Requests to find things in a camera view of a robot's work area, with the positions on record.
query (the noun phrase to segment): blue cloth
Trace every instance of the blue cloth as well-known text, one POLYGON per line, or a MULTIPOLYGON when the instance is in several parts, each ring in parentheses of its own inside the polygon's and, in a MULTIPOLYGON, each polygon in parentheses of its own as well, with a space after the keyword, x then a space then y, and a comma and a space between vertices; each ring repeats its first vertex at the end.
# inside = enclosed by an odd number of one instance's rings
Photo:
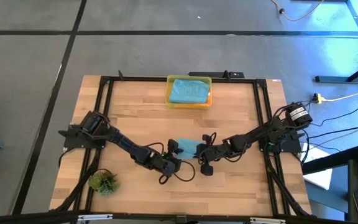
POLYGON ((178 139, 178 148, 183 150, 177 156, 178 159, 192 159, 197 152, 197 146, 203 142, 190 139, 178 139))
POLYGON ((175 80, 169 96, 171 103, 206 103, 209 85, 198 80, 175 80))

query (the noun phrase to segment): green plant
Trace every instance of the green plant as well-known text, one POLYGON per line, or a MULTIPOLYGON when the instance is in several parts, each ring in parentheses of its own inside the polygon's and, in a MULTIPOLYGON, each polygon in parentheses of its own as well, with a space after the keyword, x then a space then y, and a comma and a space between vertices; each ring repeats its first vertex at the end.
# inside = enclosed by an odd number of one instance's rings
POLYGON ((89 178, 88 185, 103 197, 108 197, 119 187, 118 181, 115 179, 116 176, 108 170, 98 170, 89 178))

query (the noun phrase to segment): white sticker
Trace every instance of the white sticker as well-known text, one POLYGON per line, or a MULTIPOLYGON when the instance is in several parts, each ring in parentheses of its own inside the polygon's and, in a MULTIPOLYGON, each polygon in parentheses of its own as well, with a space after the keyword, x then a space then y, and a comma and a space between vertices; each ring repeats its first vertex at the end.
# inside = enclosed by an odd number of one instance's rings
POLYGON ((306 114, 308 114, 308 112, 307 112, 307 111, 303 111, 303 112, 298 113, 298 114, 296 114, 295 116, 291 117, 291 119, 292 119, 293 121, 295 121, 296 119, 298 119, 298 118, 300 118, 300 117, 302 117, 303 115, 306 115, 306 114))
POLYGON ((292 111, 291 113, 290 113, 290 116, 294 116, 294 115, 296 115, 297 113, 299 113, 299 112, 301 112, 301 111, 304 111, 305 109, 303 108, 303 107, 301 107, 301 108, 298 108, 298 109, 296 109, 295 111, 292 111))

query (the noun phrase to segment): wooden table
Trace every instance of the wooden table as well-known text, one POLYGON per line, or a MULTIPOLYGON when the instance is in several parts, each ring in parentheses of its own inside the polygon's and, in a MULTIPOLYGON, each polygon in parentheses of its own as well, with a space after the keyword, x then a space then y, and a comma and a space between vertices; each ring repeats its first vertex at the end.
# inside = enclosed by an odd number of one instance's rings
MULTIPOLYGON (((93 110, 100 76, 85 76, 78 95, 73 120, 77 124, 93 110)), ((267 80, 272 111, 286 105, 280 80, 267 80)), ((252 85, 213 83, 213 105, 209 110, 170 109, 165 106, 164 82, 114 82, 109 110, 111 124, 140 145, 167 143, 168 139, 201 141, 203 134, 217 132, 216 142, 258 126, 252 85)), ((266 113, 262 103, 264 121, 266 113)), ((62 159, 50 208, 59 206, 78 182, 84 150, 71 151, 62 159)), ((281 154, 285 183, 297 202, 311 212, 300 162, 291 154, 281 154)), ((236 163, 213 162, 214 175, 204 176, 196 159, 191 182, 172 177, 158 183, 160 173, 138 166, 128 153, 108 142, 102 150, 99 168, 117 174, 120 188, 112 196, 94 194, 92 212, 272 216, 263 155, 254 143, 236 163)), ((192 171, 184 164, 178 173, 187 179, 192 171)), ((84 209, 86 186, 80 209, 84 209)), ((279 212, 280 191, 276 186, 279 212)))

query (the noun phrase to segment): yellow plastic bin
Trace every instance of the yellow plastic bin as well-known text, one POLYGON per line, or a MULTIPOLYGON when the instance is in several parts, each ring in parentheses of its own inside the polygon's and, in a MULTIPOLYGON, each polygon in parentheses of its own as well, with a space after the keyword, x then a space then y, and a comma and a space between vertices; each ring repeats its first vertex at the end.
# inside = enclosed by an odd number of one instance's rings
POLYGON ((189 109, 208 109, 212 106, 212 79, 210 77, 191 77, 181 75, 169 75, 167 78, 167 93, 165 95, 165 103, 170 108, 189 108, 189 109), (169 96, 172 92, 173 81, 179 80, 199 80, 209 85, 208 99, 206 103, 170 103, 169 96))

